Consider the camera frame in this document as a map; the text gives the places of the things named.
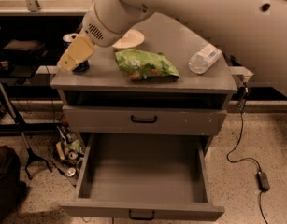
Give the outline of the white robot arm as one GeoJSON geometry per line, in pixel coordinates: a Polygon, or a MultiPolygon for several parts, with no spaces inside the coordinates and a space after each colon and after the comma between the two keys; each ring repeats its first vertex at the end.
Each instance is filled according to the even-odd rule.
{"type": "Polygon", "coordinates": [[[58,64],[75,69],[95,46],[113,45],[155,12],[234,56],[287,97],[287,1],[282,0],[95,0],[83,17],[83,34],[58,64]]]}

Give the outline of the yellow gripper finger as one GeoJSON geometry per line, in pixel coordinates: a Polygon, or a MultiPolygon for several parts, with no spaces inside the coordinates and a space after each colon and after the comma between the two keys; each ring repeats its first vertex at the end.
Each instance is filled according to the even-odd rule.
{"type": "Polygon", "coordinates": [[[94,43],[87,35],[67,34],[63,36],[65,51],[57,65],[64,71],[72,71],[94,54],[94,43]]]}

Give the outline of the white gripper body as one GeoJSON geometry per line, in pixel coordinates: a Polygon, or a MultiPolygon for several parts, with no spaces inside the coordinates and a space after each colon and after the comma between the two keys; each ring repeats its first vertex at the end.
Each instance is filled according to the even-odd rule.
{"type": "Polygon", "coordinates": [[[85,34],[100,47],[110,47],[140,22],[140,10],[121,0],[95,0],[83,17],[85,34]]]}

